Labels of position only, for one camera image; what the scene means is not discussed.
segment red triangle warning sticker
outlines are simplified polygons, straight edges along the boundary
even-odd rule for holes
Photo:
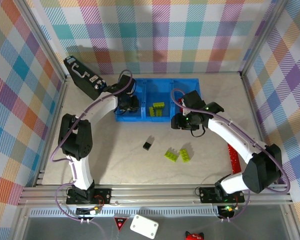
[[[115,224],[120,232],[121,228],[124,226],[125,222],[127,221],[127,217],[114,217]]]

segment blue tray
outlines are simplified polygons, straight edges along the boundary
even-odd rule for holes
[[[180,112],[170,97],[172,89],[181,89],[185,93],[196,90],[199,95],[200,87],[197,78],[135,78],[136,89],[134,94],[139,99],[140,108],[137,112],[126,112],[122,115],[118,110],[115,119],[118,122],[170,122],[171,118]],[[182,97],[182,93],[174,94],[176,100]],[[150,116],[149,107],[153,103],[164,102],[162,116]]]

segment gray floor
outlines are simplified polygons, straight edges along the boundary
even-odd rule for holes
[[[118,80],[118,75],[102,77],[108,85]],[[206,103],[218,103],[249,134],[257,135],[238,73],[136,74],[134,77],[199,79],[201,96]],[[70,81],[61,115],[79,115],[91,102]],[[95,128],[89,165],[96,184],[214,184],[232,173],[227,143],[209,130],[203,137],[195,138],[188,131],[171,129],[169,122],[116,122],[112,112]],[[59,129],[57,127],[53,149],[57,146]],[[154,142],[146,151],[142,146],[149,136],[154,138]],[[180,158],[177,162],[166,159],[164,154],[169,148],[175,151],[186,148],[191,160],[184,163]],[[61,151],[56,155],[56,158],[64,157]],[[72,174],[67,161],[48,162],[43,184],[71,181]]]
[[[115,225],[113,217],[98,217],[94,221],[100,224],[106,233],[94,224],[80,224],[66,217],[30,217],[23,240],[148,240],[130,230],[130,217],[121,231]],[[246,211],[233,222],[218,222],[210,217],[152,217],[159,223],[156,240],[184,240],[185,232],[203,232],[205,240],[287,240],[289,239],[282,212],[279,206],[248,206]]]

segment black mounting plate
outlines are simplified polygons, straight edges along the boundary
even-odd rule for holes
[[[199,188],[200,202],[202,204],[218,204],[218,203],[244,203],[245,197],[242,191],[237,191],[228,196],[223,197],[223,200],[218,199],[217,194],[215,193],[214,187],[200,187]]]
[[[111,189],[110,188],[95,188],[94,189],[94,198],[92,201],[87,202],[87,200],[78,196],[72,188],[69,188],[67,191],[67,198],[66,204],[67,205],[84,205],[84,204],[91,204],[91,205],[99,205],[101,198],[97,195],[101,196],[104,199],[104,204],[109,204],[111,199]]]

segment colorful plaid fabric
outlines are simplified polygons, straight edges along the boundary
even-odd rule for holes
[[[300,0],[291,0],[248,73],[262,133],[282,149],[300,219]]]
[[[40,0],[39,9],[27,1],[60,61],[74,55],[102,74],[237,72],[271,3]]]
[[[0,0],[0,240],[34,177],[60,87],[13,0]]]
[[[278,2],[278,0],[272,0],[269,7],[268,7],[268,9],[266,10],[266,12],[265,12],[265,14],[262,18],[262,21],[261,21],[257,31],[254,34],[254,37],[253,37],[253,39],[250,43],[250,46],[249,46],[248,50],[246,51],[246,53],[243,57],[243,61],[241,62],[241,65],[240,65],[240,68],[239,68],[240,72],[244,69],[244,66],[247,62],[247,59],[250,56],[251,51],[254,49],[254,47],[257,43],[257,39],[258,39],[259,35],[262,33],[264,27],[266,26],[267,20],[269,19],[270,15],[272,13],[272,10],[275,8],[277,2]]]

